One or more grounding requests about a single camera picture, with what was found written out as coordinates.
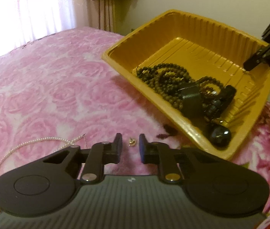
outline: yellow plastic basket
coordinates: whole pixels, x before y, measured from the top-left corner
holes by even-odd
[[[206,152],[229,159],[254,125],[270,93],[270,67],[252,71],[243,62],[266,42],[226,24],[169,10],[139,27],[105,51],[103,59],[160,109],[191,141]],[[168,62],[187,69],[195,80],[211,76],[237,89],[233,102],[222,114],[232,132],[224,150],[215,148],[180,111],[136,77],[136,68]]]

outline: brown bead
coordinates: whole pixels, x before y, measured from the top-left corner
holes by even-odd
[[[173,107],[178,109],[180,107],[180,105],[177,102],[175,102],[175,103],[173,103]]]

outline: rose pattern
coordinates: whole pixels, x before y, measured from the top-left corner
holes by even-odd
[[[106,173],[146,175],[153,165],[140,161],[138,144],[128,139],[145,133],[149,141],[166,133],[170,121],[127,80],[101,60],[102,53],[120,35],[81,28],[66,30],[29,42],[0,57],[0,159],[16,145],[41,137],[73,139],[83,133],[91,147],[123,135],[121,162]],[[172,148],[189,145],[179,134],[162,140]],[[12,154],[0,174],[55,151],[63,142],[46,141],[24,146]],[[270,103],[233,159],[249,163],[270,184]],[[270,212],[270,197],[265,211]]]

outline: wall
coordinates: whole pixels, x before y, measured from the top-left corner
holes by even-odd
[[[172,8],[224,22],[258,38],[270,23],[270,0],[118,0],[117,32],[126,35]]]

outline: white logo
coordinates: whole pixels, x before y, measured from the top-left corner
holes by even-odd
[[[135,179],[134,177],[131,177],[131,178],[128,179],[128,181],[129,181],[130,183],[132,183],[132,182],[135,182],[136,179]]]

